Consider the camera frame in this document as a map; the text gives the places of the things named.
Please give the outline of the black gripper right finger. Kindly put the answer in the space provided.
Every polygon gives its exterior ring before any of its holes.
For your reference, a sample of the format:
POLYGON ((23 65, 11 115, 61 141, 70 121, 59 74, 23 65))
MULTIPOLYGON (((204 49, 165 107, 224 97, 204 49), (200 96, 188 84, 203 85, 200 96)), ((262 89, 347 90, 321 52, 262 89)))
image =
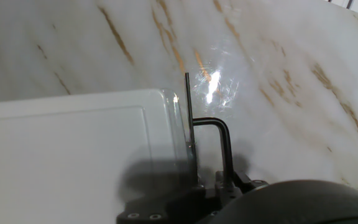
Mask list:
POLYGON ((215 177, 216 196, 221 206, 226 206, 253 190, 268 186, 264 180, 251 180, 244 172, 235 171, 231 180, 224 178, 223 171, 217 171, 215 177))

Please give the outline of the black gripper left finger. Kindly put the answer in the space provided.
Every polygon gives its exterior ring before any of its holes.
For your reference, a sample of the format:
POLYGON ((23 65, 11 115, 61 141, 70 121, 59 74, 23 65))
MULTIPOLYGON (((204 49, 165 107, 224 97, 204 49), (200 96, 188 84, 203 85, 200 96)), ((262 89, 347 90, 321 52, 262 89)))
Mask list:
POLYGON ((197 223, 216 210, 216 191, 193 187, 128 202, 116 223, 197 223))

